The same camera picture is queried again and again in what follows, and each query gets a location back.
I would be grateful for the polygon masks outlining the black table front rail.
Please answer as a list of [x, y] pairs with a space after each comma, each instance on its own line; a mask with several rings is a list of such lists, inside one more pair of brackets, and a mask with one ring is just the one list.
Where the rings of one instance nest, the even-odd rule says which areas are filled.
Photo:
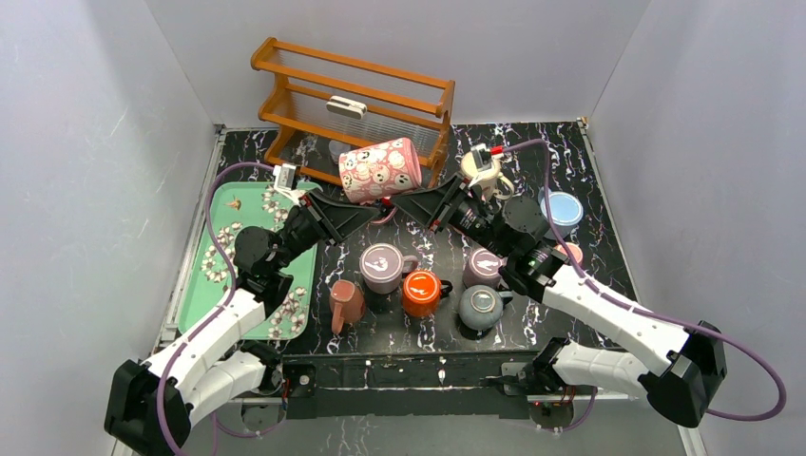
[[286, 354], [292, 380], [289, 416], [493, 415], [528, 417], [528, 401], [489, 383], [506, 362], [533, 351], [442, 351], [397, 354]]

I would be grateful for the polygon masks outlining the white clip on rack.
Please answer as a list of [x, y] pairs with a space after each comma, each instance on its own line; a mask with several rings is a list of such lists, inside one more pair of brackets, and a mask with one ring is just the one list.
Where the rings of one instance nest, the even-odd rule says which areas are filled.
[[329, 98], [326, 108], [331, 113], [357, 120], [362, 120], [368, 112], [365, 104], [336, 95]]

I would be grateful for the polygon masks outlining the mauve mug white logo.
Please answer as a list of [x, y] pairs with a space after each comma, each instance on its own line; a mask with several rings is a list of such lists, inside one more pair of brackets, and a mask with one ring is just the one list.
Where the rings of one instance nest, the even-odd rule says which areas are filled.
[[387, 295], [396, 290], [403, 275], [412, 272], [419, 265], [416, 256], [404, 256], [389, 243], [370, 245], [359, 260], [360, 273], [367, 287], [379, 295]]

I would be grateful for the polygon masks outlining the clear glass cup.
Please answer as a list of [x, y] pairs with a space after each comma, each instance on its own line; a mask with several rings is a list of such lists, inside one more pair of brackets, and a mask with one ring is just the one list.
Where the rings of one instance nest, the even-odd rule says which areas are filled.
[[328, 142], [329, 157], [334, 164], [338, 164], [339, 158], [342, 154], [347, 153], [351, 150], [352, 146], [345, 142], [339, 142], [336, 140], [329, 140]]

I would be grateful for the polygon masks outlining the mauve mug behind arm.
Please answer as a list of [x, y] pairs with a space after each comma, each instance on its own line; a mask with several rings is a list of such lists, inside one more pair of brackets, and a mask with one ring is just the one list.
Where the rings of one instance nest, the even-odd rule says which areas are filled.
[[484, 248], [472, 251], [464, 266], [462, 282], [466, 288], [485, 285], [496, 289], [501, 283], [499, 269], [506, 262]]

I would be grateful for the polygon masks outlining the light blue mug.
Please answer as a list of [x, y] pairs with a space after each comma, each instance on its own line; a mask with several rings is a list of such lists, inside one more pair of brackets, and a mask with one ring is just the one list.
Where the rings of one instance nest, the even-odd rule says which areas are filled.
[[583, 219], [583, 205], [569, 193], [553, 190], [546, 193], [541, 189], [538, 194], [538, 202], [545, 219], [548, 219], [546, 199], [548, 199], [553, 223], [558, 233], [562, 238], [567, 238]]

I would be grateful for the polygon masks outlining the orange mug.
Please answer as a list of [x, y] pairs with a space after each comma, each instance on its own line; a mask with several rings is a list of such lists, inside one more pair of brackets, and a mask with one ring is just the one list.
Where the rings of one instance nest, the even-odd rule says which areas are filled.
[[408, 273], [402, 283], [401, 305], [406, 314], [422, 318], [434, 315], [441, 300], [453, 290], [453, 284], [428, 270]]

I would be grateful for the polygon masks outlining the orange wooden rack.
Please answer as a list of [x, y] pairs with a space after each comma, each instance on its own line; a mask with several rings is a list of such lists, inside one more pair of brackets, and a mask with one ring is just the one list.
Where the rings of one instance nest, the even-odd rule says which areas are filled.
[[[264, 154], [282, 164], [295, 134], [307, 133], [353, 147], [409, 138], [436, 185], [448, 157], [455, 82], [270, 37], [253, 53], [251, 67], [271, 73], [274, 86], [259, 119], [278, 135]], [[365, 104], [362, 120], [331, 113], [326, 103], [341, 96]]]

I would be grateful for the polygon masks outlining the small pink cup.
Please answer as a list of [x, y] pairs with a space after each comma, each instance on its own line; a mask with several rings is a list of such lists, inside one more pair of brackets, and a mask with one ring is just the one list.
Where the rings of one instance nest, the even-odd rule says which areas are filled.
[[554, 249], [566, 256], [566, 264], [582, 264], [584, 253], [579, 245], [573, 242], [567, 242], [566, 245], [558, 243], [554, 246]]

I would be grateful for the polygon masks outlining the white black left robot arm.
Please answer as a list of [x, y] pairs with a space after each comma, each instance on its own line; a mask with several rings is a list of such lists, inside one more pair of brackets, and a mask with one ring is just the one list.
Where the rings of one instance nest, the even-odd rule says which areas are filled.
[[166, 348], [115, 370], [105, 432], [140, 455], [179, 455], [200, 420], [244, 392], [266, 388], [282, 364], [275, 350], [249, 343], [227, 351], [283, 304], [294, 280], [284, 268], [320, 242], [342, 242], [379, 214], [313, 190], [277, 230], [242, 228], [226, 259], [233, 278], [228, 294]]

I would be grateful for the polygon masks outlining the salmon pink mug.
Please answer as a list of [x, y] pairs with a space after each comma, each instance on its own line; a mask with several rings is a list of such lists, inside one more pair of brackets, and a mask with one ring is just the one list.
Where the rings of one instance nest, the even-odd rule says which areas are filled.
[[360, 321], [366, 313], [366, 302], [360, 287], [353, 281], [339, 279], [331, 288], [329, 304], [332, 311], [331, 329], [340, 334], [346, 325]]

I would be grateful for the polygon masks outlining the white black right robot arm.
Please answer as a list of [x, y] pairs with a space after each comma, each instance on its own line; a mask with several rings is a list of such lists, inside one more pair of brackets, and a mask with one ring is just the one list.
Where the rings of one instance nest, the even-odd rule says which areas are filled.
[[451, 227], [502, 258], [499, 274], [508, 292], [527, 296], [581, 320], [618, 345], [590, 349], [552, 339], [527, 369], [531, 384], [546, 390], [591, 386], [644, 398], [667, 420], [695, 428], [727, 369], [718, 329], [661, 321], [637, 303], [614, 304], [617, 294], [577, 274], [571, 259], [544, 240], [549, 223], [528, 196], [491, 210], [460, 176], [431, 189], [391, 197], [391, 204], [434, 232]]

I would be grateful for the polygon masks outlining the cream speckled mug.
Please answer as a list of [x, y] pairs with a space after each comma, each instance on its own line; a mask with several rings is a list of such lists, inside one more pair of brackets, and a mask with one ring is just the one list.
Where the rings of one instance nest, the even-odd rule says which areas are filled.
[[493, 199], [509, 200], [514, 196], [514, 185], [504, 175], [502, 164], [497, 158], [492, 158], [489, 166], [479, 170], [473, 155], [467, 153], [460, 162], [460, 172], [465, 178], [474, 181], [481, 187], [485, 201], [492, 201]]

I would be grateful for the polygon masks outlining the grey blue mug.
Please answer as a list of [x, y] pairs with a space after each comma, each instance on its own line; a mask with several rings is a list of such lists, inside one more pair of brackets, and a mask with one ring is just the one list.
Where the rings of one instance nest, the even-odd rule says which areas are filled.
[[513, 297], [514, 293], [510, 290], [499, 291], [487, 285], [471, 286], [461, 295], [459, 318], [467, 328], [485, 332], [501, 319]]

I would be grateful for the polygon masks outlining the pink ghost pattern mug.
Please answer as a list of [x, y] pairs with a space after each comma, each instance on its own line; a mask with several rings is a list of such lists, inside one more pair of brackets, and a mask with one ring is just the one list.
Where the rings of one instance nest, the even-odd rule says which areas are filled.
[[418, 154], [409, 138], [342, 153], [338, 170], [345, 196], [352, 203], [369, 203], [422, 184]]

